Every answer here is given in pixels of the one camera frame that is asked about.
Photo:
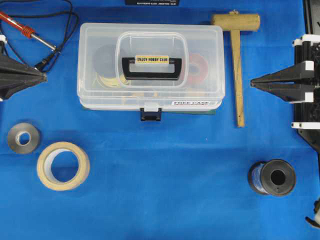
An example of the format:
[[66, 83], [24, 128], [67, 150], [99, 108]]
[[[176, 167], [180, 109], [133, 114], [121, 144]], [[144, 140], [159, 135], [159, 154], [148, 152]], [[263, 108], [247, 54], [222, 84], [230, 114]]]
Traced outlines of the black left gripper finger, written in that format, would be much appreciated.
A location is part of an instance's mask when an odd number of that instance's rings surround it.
[[0, 99], [1, 101], [9, 99], [13, 94], [26, 88], [33, 87], [46, 80], [1, 80], [0, 81]]
[[47, 80], [46, 74], [40, 72], [35, 67], [20, 63], [3, 54], [0, 55], [0, 76], [40, 77], [42, 81]]

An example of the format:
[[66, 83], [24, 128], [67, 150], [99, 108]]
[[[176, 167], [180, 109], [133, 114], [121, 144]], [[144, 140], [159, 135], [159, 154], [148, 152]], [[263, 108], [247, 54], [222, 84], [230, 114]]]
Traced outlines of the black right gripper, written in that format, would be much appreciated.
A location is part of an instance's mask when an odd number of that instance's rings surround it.
[[294, 64], [254, 78], [252, 87], [294, 104], [292, 128], [320, 128], [320, 36], [304, 34], [292, 42]]

